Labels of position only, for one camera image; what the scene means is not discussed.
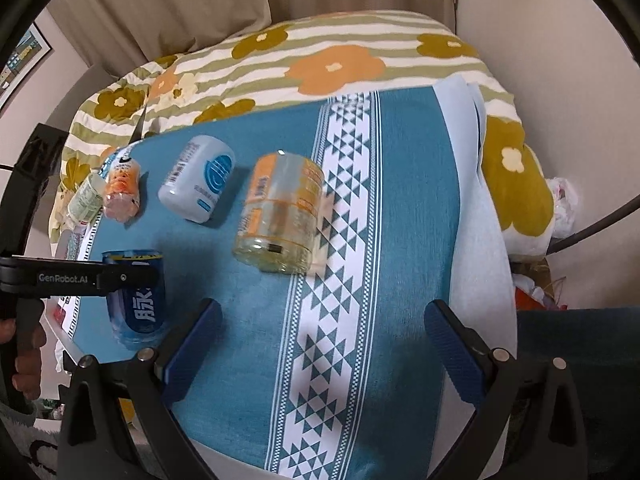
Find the person's left hand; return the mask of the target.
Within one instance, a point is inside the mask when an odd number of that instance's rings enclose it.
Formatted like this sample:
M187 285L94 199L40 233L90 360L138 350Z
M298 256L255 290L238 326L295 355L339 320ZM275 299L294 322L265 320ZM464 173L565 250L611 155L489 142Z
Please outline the person's left hand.
M26 400L32 401L41 393L41 348L47 342L47 335L38 323L30 335L30 343L26 349L17 352L15 374L12 377L13 387L23 393Z

